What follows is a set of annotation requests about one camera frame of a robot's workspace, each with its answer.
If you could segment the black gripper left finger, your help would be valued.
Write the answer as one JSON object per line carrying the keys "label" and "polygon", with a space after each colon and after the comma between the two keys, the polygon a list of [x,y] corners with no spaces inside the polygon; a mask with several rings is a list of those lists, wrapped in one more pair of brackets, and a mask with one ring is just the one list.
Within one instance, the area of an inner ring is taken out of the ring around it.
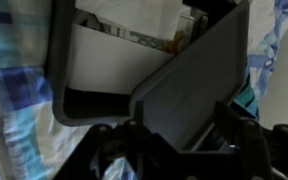
{"label": "black gripper left finger", "polygon": [[139,180],[182,180],[179,153],[144,125],[144,102],[134,116],[115,128],[93,126],[53,180],[101,180],[114,160],[125,158]]}

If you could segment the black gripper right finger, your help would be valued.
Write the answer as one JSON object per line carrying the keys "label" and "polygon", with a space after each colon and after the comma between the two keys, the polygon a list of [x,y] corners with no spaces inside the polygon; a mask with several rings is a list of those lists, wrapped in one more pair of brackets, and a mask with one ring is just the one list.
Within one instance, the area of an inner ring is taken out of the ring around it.
{"label": "black gripper right finger", "polygon": [[216,102],[192,107],[195,122],[212,122],[226,151],[197,151],[183,155],[183,172],[195,180],[288,180],[288,124],[271,130],[252,119],[239,117],[229,106]]}

